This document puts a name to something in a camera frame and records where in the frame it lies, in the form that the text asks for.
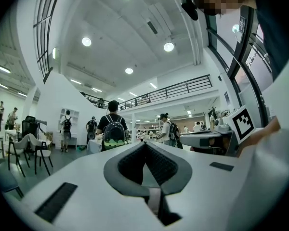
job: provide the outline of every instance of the air vent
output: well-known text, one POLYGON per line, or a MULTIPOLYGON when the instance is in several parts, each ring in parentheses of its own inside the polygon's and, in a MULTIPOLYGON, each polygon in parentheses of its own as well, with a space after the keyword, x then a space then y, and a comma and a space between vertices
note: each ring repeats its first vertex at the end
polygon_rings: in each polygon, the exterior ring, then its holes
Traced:
POLYGON ((89 85, 89 84, 85 84, 85 87, 88 87, 88 88, 92 89, 92 86, 89 85))
POLYGON ((158 32, 157 32, 157 30, 155 29, 155 27, 153 26, 152 22, 149 21, 149 22, 147 22, 147 23, 148 23, 149 27, 151 28, 151 30, 153 31, 153 33, 154 33, 154 34, 157 34, 158 32))

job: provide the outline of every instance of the railing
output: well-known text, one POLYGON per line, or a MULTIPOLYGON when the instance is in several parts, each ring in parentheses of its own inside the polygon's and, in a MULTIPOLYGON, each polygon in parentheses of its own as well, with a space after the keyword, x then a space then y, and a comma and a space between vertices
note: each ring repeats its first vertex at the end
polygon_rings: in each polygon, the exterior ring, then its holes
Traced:
POLYGON ((108 109, 108 103, 109 101, 107 100, 104 100, 103 99, 103 102, 100 98, 97 98, 97 97, 94 97, 94 96, 91 96, 89 94, 86 94, 84 92, 80 92, 86 99, 88 99, 91 103, 93 103, 93 105, 95 105, 96 107, 98 108, 101 108, 101 109, 108 109))
POLYGON ((119 110, 125 110, 136 106, 144 105, 147 103, 153 103, 167 98, 173 98, 191 92, 204 90, 211 87, 212 83, 210 81, 210 75, 204 75, 198 78, 190 79, 169 87, 165 87, 160 90, 147 93, 145 95, 142 95, 141 97, 127 100, 120 104, 119 110))
POLYGON ((49 33, 52 23, 53 11, 58 0, 39 0, 39 7, 34 18, 34 31, 36 34, 36 56, 43 81, 50 71, 49 65, 49 33))

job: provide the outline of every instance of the gray floor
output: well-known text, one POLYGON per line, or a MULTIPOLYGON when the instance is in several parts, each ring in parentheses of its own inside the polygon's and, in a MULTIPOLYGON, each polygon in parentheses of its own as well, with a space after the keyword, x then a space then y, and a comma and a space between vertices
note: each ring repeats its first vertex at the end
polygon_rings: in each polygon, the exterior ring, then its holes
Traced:
MULTIPOLYGON (((50 174, 54 174, 56 171, 68 165, 72 161, 80 157, 90 155, 90 154, 91 154, 90 151, 84 150, 82 152, 78 152, 72 148, 69 149, 68 153, 65 153, 53 147, 52 154, 51 154, 53 167, 51 167, 50 162, 47 158, 45 160, 46 160, 48 169, 50 171, 50 174)), ((47 178, 48 173, 46 171, 43 161, 41 162, 41 167, 40 167, 39 159, 37 159, 37 174, 36 175, 34 174, 34 156, 33 155, 31 156, 31 160, 29 160, 30 168, 26 164, 26 160, 23 154, 20 156, 19 159, 20 159, 20 164, 22 166, 22 169, 26 177, 22 175, 20 168, 16 166, 15 156, 11 156, 11 173, 15 176, 23 194, 26 194, 36 184, 38 184, 39 182, 47 178)), ((6 156, 4 160, 0 160, 0 170, 7 170, 7 169, 8 169, 8 160, 6 156)), ((158 184, 155 181, 154 177, 152 176, 147 165, 144 166, 144 180, 143 180, 142 185, 146 187, 158 187, 158 184)), ((8 194, 13 195, 17 199, 20 199, 19 195, 17 194, 15 190, 8 192, 8 194)))

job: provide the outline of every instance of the chair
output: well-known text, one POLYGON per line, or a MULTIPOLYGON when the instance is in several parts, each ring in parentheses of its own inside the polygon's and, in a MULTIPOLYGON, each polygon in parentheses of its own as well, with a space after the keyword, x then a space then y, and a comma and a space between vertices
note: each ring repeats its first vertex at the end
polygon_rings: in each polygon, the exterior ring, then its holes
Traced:
POLYGON ((18 182, 13 174, 7 170, 0 169, 0 189, 2 192, 7 193, 12 190, 16 190, 18 195, 22 198, 23 192, 20 190, 18 182))
POLYGON ((26 176, 25 176, 25 174, 23 172, 23 169, 21 168, 21 165, 20 165, 19 160, 18 160, 18 156, 19 156, 19 154, 23 153, 25 155, 25 159, 26 159, 27 165, 28 165, 28 167, 30 167, 28 159, 27 159, 27 155, 25 153, 25 149, 28 146, 28 139, 29 139, 29 135, 27 134, 27 135, 25 135, 23 137, 23 139, 20 142, 13 142, 12 140, 10 140, 9 141, 9 149, 8 149, 9 170, 11 169, 10 168, 10 155, 14 154, 15 157, 16 157, 16 165, 17 164, 19 165, 20 171, 22 172, 24 177, 26 177, 26 176))
POLYGON ((39 141, 34 137, 33 134, 29 134, 31 149, 34 151, 34 173, 37 174, 37 157, 39 157, 39 166, 41 166, 41 160, 43 159, 44 165, 46 167, 47 173, 50 176, 47 164, 45 162, 45 157, 48 157, 51 166, 53 163, 50 159, 51 151, 47 150, 46 142, 39 141))

